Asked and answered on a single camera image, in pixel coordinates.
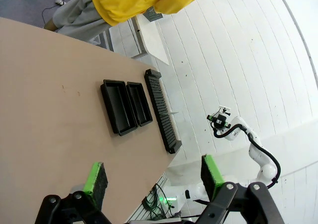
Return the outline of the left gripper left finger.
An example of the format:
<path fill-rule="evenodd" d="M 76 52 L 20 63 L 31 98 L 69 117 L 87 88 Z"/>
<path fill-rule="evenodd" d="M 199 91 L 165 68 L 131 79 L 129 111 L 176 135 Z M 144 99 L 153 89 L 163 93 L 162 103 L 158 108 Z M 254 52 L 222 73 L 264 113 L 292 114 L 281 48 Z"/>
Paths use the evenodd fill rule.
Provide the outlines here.
<path fill-rule="evenodd" d="M 70 193 L 65 198 L 46 196 L 40 206 L 37 224 L 109 224 L 102 213 L 102 203 L 108 180 L 103 162 L 95 162 L 82 190 Z"/>

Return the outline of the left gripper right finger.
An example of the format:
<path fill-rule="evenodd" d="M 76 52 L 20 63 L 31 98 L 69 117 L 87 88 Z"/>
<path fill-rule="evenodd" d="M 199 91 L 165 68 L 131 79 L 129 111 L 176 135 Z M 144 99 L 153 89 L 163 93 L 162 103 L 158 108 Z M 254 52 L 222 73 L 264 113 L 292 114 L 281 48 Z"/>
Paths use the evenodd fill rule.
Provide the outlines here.
<path fill-rule="evenodd" d="M 202 156 L 201 179 L 209 202 L 197 224 L 222 224 L 230 212 L 239 212 L 248 224 L 284 223 L 264 183 L 243 187 L 224 181 L 211 155 Z"/>

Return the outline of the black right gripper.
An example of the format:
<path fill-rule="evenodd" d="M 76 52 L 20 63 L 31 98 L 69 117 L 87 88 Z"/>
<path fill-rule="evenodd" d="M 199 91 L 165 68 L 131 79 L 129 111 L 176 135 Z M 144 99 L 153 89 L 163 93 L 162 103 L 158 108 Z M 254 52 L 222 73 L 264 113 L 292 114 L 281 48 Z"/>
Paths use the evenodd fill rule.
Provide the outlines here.
<path fill-rule="evenodd" d="M 222 130 L 224 128 L 229 129 L 230 124 L 226 122 L 227 117 L 222 114 L 218 114 L 217 116 L 208 115 L 207 120 L 213 123 L 213 126 L 216 130 Z"/>

